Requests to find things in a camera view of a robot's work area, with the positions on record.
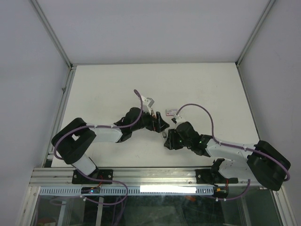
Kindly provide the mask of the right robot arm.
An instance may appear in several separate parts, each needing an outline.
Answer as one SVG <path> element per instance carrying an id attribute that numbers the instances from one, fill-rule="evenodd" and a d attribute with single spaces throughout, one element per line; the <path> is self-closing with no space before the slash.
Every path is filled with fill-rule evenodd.
<path id="1" fill-rule="evenodd" d="M 168 131 L 164 146 L 169 150 L 187 148 L 196 155 L 210 157 L 209 169 L 200 169 L 197 178 L 217 185 L 239 179 L 256 180 L 267 189 L 278 191 L 287 178 L 291 163 L 270 143 L 260 140 L 254 145 L 217 142 L 211 135 L 196 132 L 189 122 Z"/>

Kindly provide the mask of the pink white stapler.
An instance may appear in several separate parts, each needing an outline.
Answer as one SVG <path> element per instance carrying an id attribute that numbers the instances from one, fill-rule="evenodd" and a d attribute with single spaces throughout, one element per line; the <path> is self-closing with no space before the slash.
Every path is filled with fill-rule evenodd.
<path id="1" fill-rule="evenodd" d="M 153 111 L 151 112 L 151 115 L 152 115 L 153 118 L 155 118 L 155 119 L 157 118 L 156 114 Z"/>

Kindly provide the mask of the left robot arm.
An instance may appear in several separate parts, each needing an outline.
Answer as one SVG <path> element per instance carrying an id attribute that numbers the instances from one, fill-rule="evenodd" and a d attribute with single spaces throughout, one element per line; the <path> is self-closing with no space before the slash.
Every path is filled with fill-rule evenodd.
<path id="1" fill-rule="evenodd" d="M 122 143 L 131 138 L 132 133 L 147 129 L 157 133 L 169 128 L 160 114 L 147 113 L 132 107 L 119 121 L 111 127 L 91 127 L 82 118 L 76 118 L 57 133 L 51 140 L 52 146 L 62 160 L 82 173 L 89 183 L 98 179 L 98 168 L 86 155 L 93 142 Z"/>

